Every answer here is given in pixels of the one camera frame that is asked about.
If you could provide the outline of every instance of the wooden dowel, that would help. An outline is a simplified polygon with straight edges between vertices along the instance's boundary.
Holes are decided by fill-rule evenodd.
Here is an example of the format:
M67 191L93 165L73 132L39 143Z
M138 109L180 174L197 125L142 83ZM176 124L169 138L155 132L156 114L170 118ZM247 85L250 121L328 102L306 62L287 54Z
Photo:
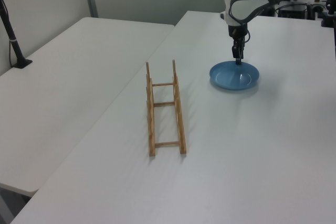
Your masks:
M180 143L179 143L179 141L176 141L176 142L165 142L165 143L156 143L155 147L164 146L164 145L173 145L173 144L180 144Z
M149 76L149 65L148 65L148 62L146 62L146 70L147 70L147 74Z
M173 73L176 74L175 60L173 60Z
M174 104L175 102L157 102L154 104L154 107L170 106Z
M174 85L174 83L172 83L172 82L167 82L167 83L157 83L157 84L153 84L153 87L170 86L170 85Z

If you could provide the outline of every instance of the white table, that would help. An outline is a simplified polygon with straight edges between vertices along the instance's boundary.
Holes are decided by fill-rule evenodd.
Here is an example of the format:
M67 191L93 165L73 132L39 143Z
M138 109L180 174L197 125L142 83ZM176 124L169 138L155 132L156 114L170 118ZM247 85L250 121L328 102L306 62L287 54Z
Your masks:
M84 18L0 77L0 187L32 196L173 26Z
M267 17L249 30L244 61L260 71L250 90L209 82L232 60L218 14L188 12L151 56L154 83L171 80L176 60L186 155L148 156L143 66L13 224L335 223L333 30ZM168 96L155 87L157 101ZM155 109L160 142L177 139L172 110Z

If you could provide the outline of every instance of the blue plate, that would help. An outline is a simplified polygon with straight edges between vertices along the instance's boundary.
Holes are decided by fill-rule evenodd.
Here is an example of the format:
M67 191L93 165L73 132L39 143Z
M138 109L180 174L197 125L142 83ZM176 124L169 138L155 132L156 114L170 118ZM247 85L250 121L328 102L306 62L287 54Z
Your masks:
M253 87L259 78L259 71L254 66L242 62L225 61L214 65L210 70L210 79L215 85L231 90Z

